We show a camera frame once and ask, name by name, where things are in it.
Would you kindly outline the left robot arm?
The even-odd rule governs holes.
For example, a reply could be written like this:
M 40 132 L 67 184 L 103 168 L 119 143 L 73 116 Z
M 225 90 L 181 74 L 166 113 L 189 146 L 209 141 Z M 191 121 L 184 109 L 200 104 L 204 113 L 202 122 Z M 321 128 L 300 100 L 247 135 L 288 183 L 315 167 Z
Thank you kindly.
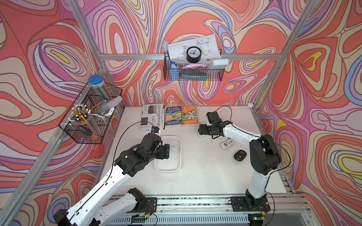
M 125 185 L 137 172 L 143 170 L 154 159 L 169 158 L 170 145 L 163 144 L 155 134 L 145 135 L 139 144 L 123 151 L 115 159 L 111 169 L 97 185 L 78 203 L 67 210 L 54 214 L 58 226 L 106 226 L 119 215 L 132 211 L 145 199 L 144 194 L 130 189 L 122 198 L 107 204 L 111 196 Z

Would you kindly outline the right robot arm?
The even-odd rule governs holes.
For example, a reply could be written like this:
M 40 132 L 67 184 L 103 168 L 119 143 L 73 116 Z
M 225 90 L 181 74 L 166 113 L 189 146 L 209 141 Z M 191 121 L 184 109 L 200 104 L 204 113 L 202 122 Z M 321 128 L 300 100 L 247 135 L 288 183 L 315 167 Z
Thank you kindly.
M 260 205 L 266 204 L 266 188 L 270 176 L 277 171 L 281 155 L 272 136 L 259 135 L 246 131 L 231 121 L 223 121 L 216 111 L 206 114 L 207 124 L 199 125 L 200 135 L 210 135 L 213 139 L 227 137 L 245 146 L 249 146 L 250 163 L 253 167 L 251 184 L 246 190 L 240 207 L 250 211 L 260 211 Z

